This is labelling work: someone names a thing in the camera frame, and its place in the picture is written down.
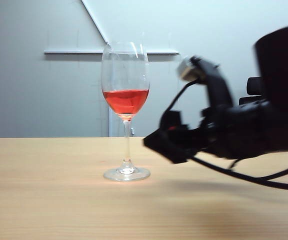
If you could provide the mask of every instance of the wooden table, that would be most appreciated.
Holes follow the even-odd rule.
[[[288,191],[171,164],[131,139],[151,176],[114,182],[123,138],[0,138],[0,240],[288,240]],[[231,161],[199,157],[228,166]],[[256,176],[288,166],[288,153],[240,162]],[[288,183],[288,176],[280,179]]]

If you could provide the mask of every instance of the wine glass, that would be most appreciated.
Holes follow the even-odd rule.
[[[112,42],[104,48],[101,63],[101,88],[111,109],[122,119],[125,155],[118,168],[109,169],[104,177],[113,181],[145,179],[150,171],[135,167],[130,157],[131,120],[149,94],[148,56],[141,44]]]

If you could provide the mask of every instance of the robotic hand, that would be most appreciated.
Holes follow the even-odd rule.
[[[218,66],[197,56],[185,58],[178,67],[180,77],[189,81],[160,119],[159,129],[144,139],[144,145],[173,163],[187,159],[249,182],[288,189],[288,184],[270,181],[288,174],[288,169],[264,177],[232,171],[240,160],[266,153],[288,151],[288,27],[272,32],[255,44],[261,78],[259,100],[233,106],[232,98]],[[203,109],[198,128],[183,125],[180,113],[171,111],[176,100],[191,85],[207,87],[209,107]],[[229,169],[194,157],[207,152],[235,159]]]

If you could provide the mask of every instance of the glass base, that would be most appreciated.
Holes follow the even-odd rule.
[[[117,181],[117,182],[128,182],[146,179],[151,175],[150,171],[146,168],[137,168],[134,167],[132,171],[124,168],[113,168],[109,169],[104,173],[104,178]]]

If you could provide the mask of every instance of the white wall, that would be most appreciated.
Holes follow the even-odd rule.
[[[176,57],[151,57],[151,89],[133,120],[137,136],[159,118],[183,83],[175,68],[182,56],[221,64],[235,103],[258,76],[253,44],[288,26],[285,0],[88,0],[109,41],[141,41],[149,50],[175,49]],[[0,0],[0,137],[106,136],[107,106],[98,82],[100,59],[45,56],[46,48],[102,49],[104,42],[79,0]],[[179,101],[183,121],[196,127],[207,106],[194,86]],[[113,119],[113,133],[123,131]]]

